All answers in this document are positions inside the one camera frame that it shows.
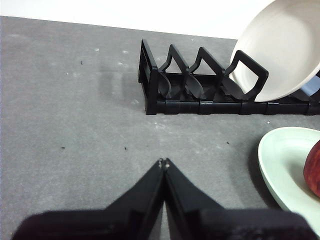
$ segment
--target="dish rack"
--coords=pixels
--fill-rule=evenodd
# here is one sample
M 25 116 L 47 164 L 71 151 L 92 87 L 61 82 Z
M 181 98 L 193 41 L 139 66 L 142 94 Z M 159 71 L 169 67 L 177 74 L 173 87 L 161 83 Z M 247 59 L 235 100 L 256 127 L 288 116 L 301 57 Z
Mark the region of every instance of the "dish rack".
M 166 72 L 172 58 L 181 73 Z M 194 74 L 202 60 L 212 69 L 212 75 Z M 238 62 L 242 62 L 258 76 L 255 85 L 247 93 L 229 78 Z M 268 75 L 266 69 L 241 50 L 235 53 L 231 65 L 224 69 L 204 47 L 200 47 L 194 64 L 189 67 L 173 44 L 169 47 L 165 63 L 158 68 L 147 41 L 141 41 L 138 82 L 143 88 L 147 115 L 320 114 L 320 89 L 311 96 L 298 90 L 277 100 L 255 102 Z

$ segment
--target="oval plate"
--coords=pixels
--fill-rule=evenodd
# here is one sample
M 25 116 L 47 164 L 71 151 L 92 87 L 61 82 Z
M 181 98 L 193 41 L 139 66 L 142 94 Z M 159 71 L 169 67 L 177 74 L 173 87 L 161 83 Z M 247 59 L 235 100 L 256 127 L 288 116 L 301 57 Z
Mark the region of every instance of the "oval plate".
M 284 210 L 302 215 L 320 237 L 320 198 L 307 186 L 304 166 L 320 131 L 281 127 L 268 132 L 258 148 L 259 166 L 270 193 Z
M 231 60 L 242 50 L 269 72 L 256 102 L 283 98 L 320 70 L 320 1 L 275 0 L 247 26 Z M 230 74 L 247 93 L 258 77 L 239 62 Z

